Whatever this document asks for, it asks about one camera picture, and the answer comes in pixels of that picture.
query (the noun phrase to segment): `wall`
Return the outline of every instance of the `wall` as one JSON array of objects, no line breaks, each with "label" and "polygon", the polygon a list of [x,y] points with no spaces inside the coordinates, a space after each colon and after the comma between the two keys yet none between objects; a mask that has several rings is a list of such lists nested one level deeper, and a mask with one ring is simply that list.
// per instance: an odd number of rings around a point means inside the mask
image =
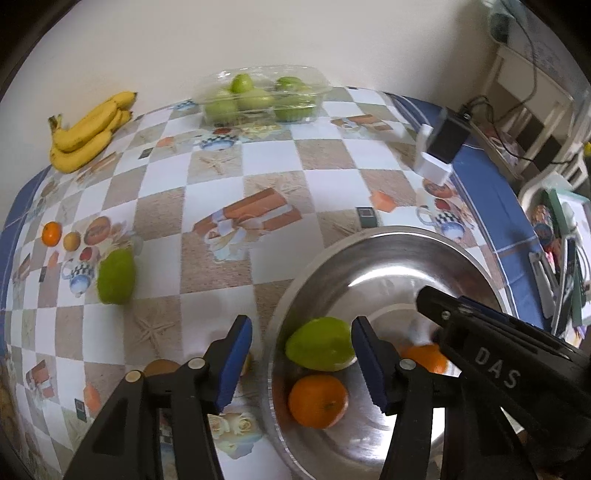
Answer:
[{"label": "wall", "polygon": [[457,107],[493,45],[477,0],[82,0],[38,43],[0,103],[0,221],[48,163],[47,117],[74,122],[120,90],[138,113],[189,98],[202,75],[293,63],[334,85]]}]

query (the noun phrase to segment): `metal bowl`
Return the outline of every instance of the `metal bowl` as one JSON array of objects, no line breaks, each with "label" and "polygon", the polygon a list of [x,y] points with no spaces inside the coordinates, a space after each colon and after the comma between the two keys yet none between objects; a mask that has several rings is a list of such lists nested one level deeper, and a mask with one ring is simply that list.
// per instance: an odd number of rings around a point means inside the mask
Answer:
[{"label": "metal bowl", "polygon": [[[298,425],[287,408],[287,396],[309,371],[287,359],[285,341],[317,317],[350,323],[365,315],[377,335],[399,351],[428,343],[437,326],[415,309],[417,293],[425,285],[501,310],[491,279],[473,257],[440,235],[410,227],[371,229],[332,245],[283,295],[265,339],[262,412],[275,448],[300,477],[377,479],[396,416],[386,417],[373,405],[355,362],[334,373],[349,391],[343,418],[325,430]],[[432,455],[439,450],[433,446],[441,446],[443,430],[443,409],[435,409]]]}]

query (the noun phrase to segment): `tangerine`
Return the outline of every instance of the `tangerine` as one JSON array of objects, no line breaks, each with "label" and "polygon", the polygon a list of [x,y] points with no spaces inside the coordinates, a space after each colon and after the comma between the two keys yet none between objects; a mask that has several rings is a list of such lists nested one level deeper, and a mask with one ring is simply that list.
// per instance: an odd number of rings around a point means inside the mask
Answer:
[{"label": "tangerine", "polygon": [[432,374],[444,374],[447,370],[448,360],[439,351],[439,345],[435,345],[434,343],[414,345],[401,353],[400,357],[414,360]]},{"label": "tangerine", "polygon": [[300,378],[291,389],[287,405],[297,423],[327,429],[337,423],[349,405],[345,386],[330,375]]},{"label": "tangerine", "polygon": [[43,227],[41,241],[48,247],[54,247],[60,242],[61,225],[57,222],[48,222]]}]

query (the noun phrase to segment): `plastic container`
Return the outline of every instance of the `plastic container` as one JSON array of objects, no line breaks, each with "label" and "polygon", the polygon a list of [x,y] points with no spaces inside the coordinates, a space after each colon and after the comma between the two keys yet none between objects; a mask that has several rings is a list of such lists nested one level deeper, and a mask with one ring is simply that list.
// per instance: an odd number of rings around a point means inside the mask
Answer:
[{"label": "plastic container", "polygon": [[269,65],[203,78],[194,101],[209,125],[314,121],[332,87],[314,67]]}]

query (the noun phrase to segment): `printed gift box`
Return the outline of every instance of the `printed gift box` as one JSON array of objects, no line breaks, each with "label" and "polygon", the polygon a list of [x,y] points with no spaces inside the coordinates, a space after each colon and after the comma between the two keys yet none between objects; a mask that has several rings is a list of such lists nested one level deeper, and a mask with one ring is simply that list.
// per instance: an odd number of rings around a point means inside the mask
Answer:
[{"label": "printed gift box", "polygon": [[199,220],[199,234],[216,261],[244,260],[246,250],[265,233],[301,220],[301,213],[269,188]]}]

